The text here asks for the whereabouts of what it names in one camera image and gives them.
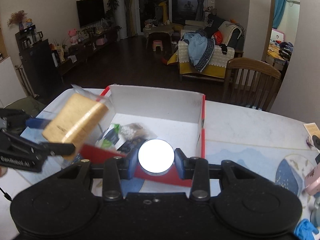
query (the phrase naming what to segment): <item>pink stuffed toy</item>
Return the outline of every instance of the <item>pink stuffed toy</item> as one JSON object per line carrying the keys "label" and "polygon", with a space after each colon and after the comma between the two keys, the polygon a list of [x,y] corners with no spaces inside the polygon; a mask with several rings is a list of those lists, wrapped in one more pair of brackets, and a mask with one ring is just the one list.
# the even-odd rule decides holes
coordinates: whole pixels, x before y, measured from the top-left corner
{"label": "pink stuffed toy", "polygon": [[72,30],[68,31],[68,34],[71,37],[70,38],[71,45],[78,44],[77,29],[72,29]]}

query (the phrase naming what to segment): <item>tall white appliance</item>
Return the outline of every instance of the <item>tall white appliance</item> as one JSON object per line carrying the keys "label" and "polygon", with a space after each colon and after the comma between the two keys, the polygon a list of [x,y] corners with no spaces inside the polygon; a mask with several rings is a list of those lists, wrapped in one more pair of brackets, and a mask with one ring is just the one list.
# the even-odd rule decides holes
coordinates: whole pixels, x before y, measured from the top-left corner
{"label": "tall white appliance", "polygon": [[119,6],[115,11],[116,25],[120,26],[121,29],[119,31],[119,36],[121,39],[126,39],[128,37],[127,34],[127,20],[125,17],[125,3],[124,0],[118,0]]}
{"label": "tall white appliance", "polygon": [[0,61],[0,107],[5,107],[26,94],[15,73],[10,57]]}

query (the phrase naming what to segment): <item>blue curtain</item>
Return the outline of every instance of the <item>blue curtain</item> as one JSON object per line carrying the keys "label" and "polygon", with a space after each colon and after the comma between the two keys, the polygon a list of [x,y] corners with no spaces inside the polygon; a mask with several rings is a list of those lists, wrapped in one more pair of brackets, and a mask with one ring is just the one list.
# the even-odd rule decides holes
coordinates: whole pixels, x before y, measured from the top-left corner
{"label": "blue curtain", "polygon": [[274,29],[278,28],[281,22],[286,1],[287,0],[276,0],[275,2],[275,13],[273,15],[273,25],[272,25]]}

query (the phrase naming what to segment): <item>white blanket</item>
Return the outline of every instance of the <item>white blanket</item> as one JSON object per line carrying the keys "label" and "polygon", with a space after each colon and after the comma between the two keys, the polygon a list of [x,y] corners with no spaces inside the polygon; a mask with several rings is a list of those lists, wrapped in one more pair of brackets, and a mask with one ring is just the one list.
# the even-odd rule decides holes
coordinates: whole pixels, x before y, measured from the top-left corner
{"label": "white blanket", "polygon": [[230,39],[231,39],[231,36],[232,36],[232,33],[235,29],[239,29],[240,30],[240,34],[238,36],[238,39],[240,38],[240,36],[242,35],[242,30],[241,28],[239,28],[237,25],[235,24],[232,24],[231,22],[228,22],[228,21],[224,21],[220,27],[218,28],[218,30],[221,32],[222,34],[222,37],[223,37],[223,41],[222,43],[225,44],[225,45],[228,45]]}

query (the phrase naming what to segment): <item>snack package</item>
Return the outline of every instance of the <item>snack package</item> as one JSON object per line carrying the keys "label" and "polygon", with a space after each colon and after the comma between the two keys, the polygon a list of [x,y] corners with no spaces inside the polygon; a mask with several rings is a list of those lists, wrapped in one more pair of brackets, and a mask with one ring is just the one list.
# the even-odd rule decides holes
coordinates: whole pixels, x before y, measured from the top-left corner
{"label": "snack package", "polygon": [[76,151],[73,155],[64,156],[73,160],[87,136],[107,113],[107,98],[100,97],[74,86],[73,94],[58,115],[42,132],[44,138],[53,143],[73,143]]}
{"label": "snack package", "polygon": [[135,138],[143,138],[145,140],[154,139],[156,135],[151,132],[149,129],[144,127],[141,123],[130,123],[124,126],[121,126],[119,133],[126,140],[133,140]]}
{"label": "snack package", "polygon": [[112,123],[98,139],[96,147],[117,150],[127,154],[133,148],[139,149],[145,141],[156,137],[154,133],[139,123],[130,123],[123,126]]}
{"label": "snack package", "polygon": [[101,137],[96,142],[96,146],[101,149],[116,150],[119,148],[125,140],[119,138],[120,125],[118,123],[112,123],[107,130],[103,132]]}

